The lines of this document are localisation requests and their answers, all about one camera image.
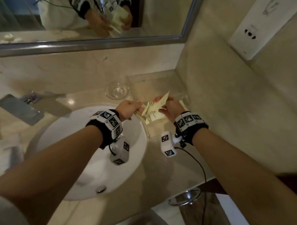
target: faucet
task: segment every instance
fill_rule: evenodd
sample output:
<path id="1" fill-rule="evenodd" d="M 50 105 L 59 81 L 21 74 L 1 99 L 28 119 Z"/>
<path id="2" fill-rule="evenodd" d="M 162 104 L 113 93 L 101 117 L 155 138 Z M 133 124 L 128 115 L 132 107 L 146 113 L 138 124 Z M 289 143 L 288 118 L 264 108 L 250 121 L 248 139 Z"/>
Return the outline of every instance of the faucet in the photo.
<path id="1" fill-rule="evenodd" d="M 0 99 L 0 107 L 19 118 L 26 124 L 33 126 L 44 117 L 44 113 L 32 107 L 42 97 L 31 91 L 21 98 L 16 98 L 11 94 Z"/>

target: electrical socket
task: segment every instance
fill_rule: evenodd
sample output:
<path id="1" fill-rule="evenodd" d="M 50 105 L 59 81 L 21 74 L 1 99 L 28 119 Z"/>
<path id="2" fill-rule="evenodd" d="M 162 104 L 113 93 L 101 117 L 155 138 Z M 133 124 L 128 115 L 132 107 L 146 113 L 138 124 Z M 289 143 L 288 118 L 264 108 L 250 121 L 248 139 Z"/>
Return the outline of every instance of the electrical socket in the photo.
<path id="1" fill-rule="evenodd" d="M 250 60 L 296 12 L 297 0 L 257 0 L 229 44 L 245 60 Z"/>

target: silver mirror frame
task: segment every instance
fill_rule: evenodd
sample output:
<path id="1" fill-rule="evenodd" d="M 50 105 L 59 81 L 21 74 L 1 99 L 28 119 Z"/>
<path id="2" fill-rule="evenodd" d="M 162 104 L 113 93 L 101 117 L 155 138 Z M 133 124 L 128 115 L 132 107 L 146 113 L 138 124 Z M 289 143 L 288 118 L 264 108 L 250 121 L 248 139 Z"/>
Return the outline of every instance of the silver mirror frame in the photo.
<path id="1" fill-rule="evenodd" d="M 181 35 L 0 45 L 0 57 L 185 43 L 203 0 L 193 0 Z"/>

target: white sink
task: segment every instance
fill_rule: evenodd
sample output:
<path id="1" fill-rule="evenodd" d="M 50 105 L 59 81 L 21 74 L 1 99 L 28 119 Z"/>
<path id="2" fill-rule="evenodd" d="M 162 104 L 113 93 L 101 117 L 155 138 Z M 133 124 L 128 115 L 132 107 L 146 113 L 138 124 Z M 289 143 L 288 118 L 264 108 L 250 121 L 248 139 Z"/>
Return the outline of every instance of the white sink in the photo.
<path id="1" fill-rule="evenodd" d="M 82 129 L 89 117 L 95 112 L 106 109 L 114 109 L 115 106 L 93 106 L 73 111 L 72 113 L 57 119 L 50 126 L 40 131 L 31 141 L 27 155 L 41 151 L 49 145 Z M 129 161 L 115 165 L 110 161 L 110 151 L 98 149 L 92 156 L 81 176 L 65 196 L 65 200 L 83 200 L 93 198 L 96 195 L 103 195 L 118 188 L 125 182 L 139 166 L 146 150 L 147 134 L 140 120 L 132 116 L 131 121 L 123 122 L 123 132 L 130 142 Z M 96 189 L 106 186 L 106 190 L 97 193 Z"/>

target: hand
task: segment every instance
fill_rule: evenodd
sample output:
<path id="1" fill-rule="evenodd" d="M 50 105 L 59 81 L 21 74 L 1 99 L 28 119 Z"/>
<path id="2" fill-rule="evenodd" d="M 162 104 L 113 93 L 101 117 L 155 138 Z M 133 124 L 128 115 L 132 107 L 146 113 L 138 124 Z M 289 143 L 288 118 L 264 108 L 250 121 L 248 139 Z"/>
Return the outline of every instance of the hand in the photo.
<path id="1" fill-rule="evenodd" d="M 96 32 L 99 37 L 108 37 L 108 31 L 113 30 L 109 26 L 109 20 L 92 9 L 87 11 L 87 13 L 85 14 L 85 19 L 88 21 L 90 27 Z"/>
<path id="2" fill-rule="evenodd" d="M 125 120 L 131 120 L 131 116 L 136 110 L 142 113 L 144 109 L 141 106 L 142 102 L 124 100 L 118 105 L 116 111 L 119 113 L 120 120 L 123 122 Z"/>
<path id="3" fill-rule="evenodd" d="M 161 98 L 162 98 L 162 96 L 156 97 L 156 98 L 154 98 L 153 101 L 158 102 Z M 168 97 L 168 99 L 166 101 L 166 105 L 163 107 L 163 109 L 159 109 L 159 112 L 163 113 L 169 119 L 170 122 L 174 123 L 175 119 L 180 114 L 185 112 L 185 109 L 179 103 L 178 100 L 176 100 L 173 97 Z"/>
<path id="4" fill-rule="evenodd" d="M 128 6 L 124 5 L 124 6 L 123 6 L 123 9 L 125 9 L 125 10 L 129 13 L 129 15 L 127 16 L 126 19 L 120 18 L 120 20 L 121 20 L 122 23 L 123 23 L 123 25 L 122 25 L 121 27 L 122 27 L 122 29 L 123 29 L 124 31 L 128 31 L 128 30 L 130 30 L 130 28 L 131 28 L 131 24 L 132 24 L 133 17 L 132 17 L 132 14 L 131 14 L 130 9 L 129 9 Z"/>

